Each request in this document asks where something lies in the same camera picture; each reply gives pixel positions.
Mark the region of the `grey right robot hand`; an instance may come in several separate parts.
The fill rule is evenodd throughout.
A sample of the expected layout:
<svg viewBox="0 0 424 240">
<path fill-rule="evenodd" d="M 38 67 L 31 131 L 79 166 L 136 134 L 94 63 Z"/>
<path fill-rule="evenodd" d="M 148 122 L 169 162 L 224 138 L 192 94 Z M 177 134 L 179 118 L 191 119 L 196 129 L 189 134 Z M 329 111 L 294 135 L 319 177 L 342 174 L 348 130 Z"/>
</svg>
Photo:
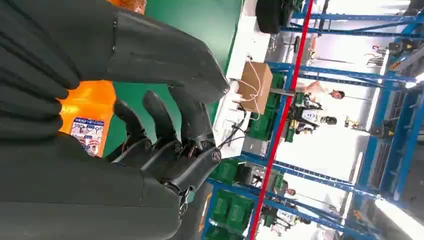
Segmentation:
<svg viewBox="0 0 424 240">
<path fill-rule="evenodd" d="M 143 105 L 157 141 L 116 100 L 126 140 L 107 157 L 60 132 L 61 100 L 83 81 L 166 84 L 177 137 L 152 91 Z M 3 240 L 167 240 L 218 166 L 207 104 L 229 82 L 202 40 L 105 0 L 0 3 L 0 237 Z"/>
</svg>

